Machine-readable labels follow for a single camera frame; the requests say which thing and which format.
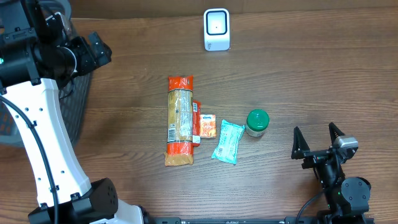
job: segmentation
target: gray plastic basket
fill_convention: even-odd
[[[72,146],[76,145],[80,135],[80,126],[83,121],[91,76],[92,74],[76,77],[73,80],[75,82],[74,92],[67,98],[60,100],[63,122],[67,128]],[[66,87],[60,90],[60,96],[65,96],[71,88],[71,83],[68,83]],[[18,127],[4,104],[0,105],[0,144],[17,147],[24,146]]]

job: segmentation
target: wooden surface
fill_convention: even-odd
[[[78,160],[91,181],[110,177],[119,198],[154,216],[283,218],[319,190],[290,159],[293,128],[312,150],[330,144],[328,123],[354,134],[343,169],[372,183],[368,217],[398,221],[398,8],[242,14],[231,17],[228,52],[205,52],[201,16],[74,21],[97,30],[113,62],[96,71]],[[210,159],[204,139],[192,166],[164,167],[167,77],[194,74],[202,113],[243,124],[254,108],[271,123],[245,134],[234,166]],[[23,149],[0,153],[0,222],[25,223],[36,190]],[[326,208],[322,199],[305,215]]]
[[[70,0],[73,16],[95,19],[199,16],[213,7],[230,13],[398,6],[398,0]]]

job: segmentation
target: jar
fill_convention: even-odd
[[[269,124],[267,112],[261,109],[253,110],[246,120],[246,132],[252,137],[262,136]]]

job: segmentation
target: black cable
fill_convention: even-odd
[[[338,157],[337,157],[337,152],[334,151],[335,153],[335,160],[336,160],[336,165],[337,165],[337,174],[336,174],[336,179],[335,181],[333,181],[333,184],[330,185],[327,189],[323,189],[321,192],[319,192],[316,196],[312,197],[310,200],[308,200],[303,207],[300,209],[300,211],[298,212],[297,216],[296,216],[296,221],[295,224],[299,224],[299,219],[301,217],[301,214],[304,212],[305,208],[307,208],[312,202],[314,202],[316,199],[318,199],[319,197],[321,197],[321,195],[329,190],[331,190],[333,188],[333,186],[335,184],[337,184],[338,179],[340,178],[340,168],[339,168],[339,162],[338,162]]]
[[[73,81],[73,79],[70,80],[70,91],[68,94],[66,94],[63,97],[60,97],[60,100],[65,99],[66,97],[69,97],[70,95],[72,95],[75,92],[75,82]]]
[[[26,116],[24,112],[22,112],[21,109],[19,109],[14,103],[11,101],[5,99],[5,97],[0,96],[0,101],[3,102],[4,104],[8,105],[11,107],[19,116],[26,122],[28,125],[30,131],[32,131],[33,137],[36,140],[37,146],[39,147],[39,151],[42,155],[45,171],[47,173],[47,177],[49,178],[50,182],[50,187],[51,187],[51,192],[52,192],[52,198],[54,200],[54,224],[58,224],[58,195],[57,195],[57,187],[55,186],[54,179],[52,177],[51,173],[51,168],[49,164],[49,160],[47,159],[47,155],[45,154],[44,147],[42,144],[42,141],[39,138],[39,134],[37,134],[37,131],[35,129],[35,125],[30,122],[29,118]]]

